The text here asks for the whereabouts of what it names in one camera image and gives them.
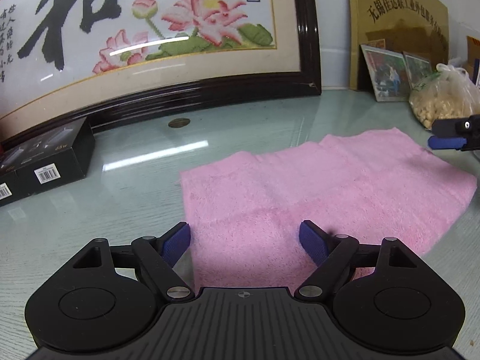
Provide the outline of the pink fluffy towel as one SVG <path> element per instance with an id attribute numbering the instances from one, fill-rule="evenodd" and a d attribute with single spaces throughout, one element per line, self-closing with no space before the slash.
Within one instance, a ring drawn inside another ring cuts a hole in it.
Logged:
<path id="1" fill-rule="evenodd" d="M 238 152 L 183 172 L 181 187 L 196 288 L 296 289 L 316 268 L 299 242 L 304 220 L 364 244 L 394 236 L 425 254 L 477 180 L 392 128 Z"/>

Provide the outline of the bronze coin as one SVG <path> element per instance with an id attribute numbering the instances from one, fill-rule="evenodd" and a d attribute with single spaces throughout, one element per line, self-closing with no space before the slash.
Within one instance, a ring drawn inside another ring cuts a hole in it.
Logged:
<path id="1" fill-rule="evenodd" d="M 183 128 L 191 123 L 189 118 L 176 118 L 168 122 L 170 128 Z"/>

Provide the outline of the black product box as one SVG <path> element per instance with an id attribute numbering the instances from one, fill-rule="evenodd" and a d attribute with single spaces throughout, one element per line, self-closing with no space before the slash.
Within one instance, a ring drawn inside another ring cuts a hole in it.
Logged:
<path id="1" fill-rule="evenodd" d="M 86 177 L 95 149 L 89 122 L 77 119 L 1 155 L 1 205 Z"/>

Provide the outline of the gold plaque with characters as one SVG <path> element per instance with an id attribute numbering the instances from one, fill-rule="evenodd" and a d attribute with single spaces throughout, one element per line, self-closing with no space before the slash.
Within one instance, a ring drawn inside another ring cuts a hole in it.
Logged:
<path id="1" fill-rule="evenodd" d="M 446 63 L 448 8 L 440 0 L 350 0 L 350 88 L 358 88 L 360 46 L 385 40 L 385 47 Z"/>

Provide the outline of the framed lotus embroidery picture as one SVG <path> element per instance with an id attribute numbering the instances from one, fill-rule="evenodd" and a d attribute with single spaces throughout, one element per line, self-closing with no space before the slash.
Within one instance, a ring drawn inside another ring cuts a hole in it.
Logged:
<path id="1" fill-rule="evenodd" d="M 315 0 L 1 0 L 1 139 L 321 92 Z"/>

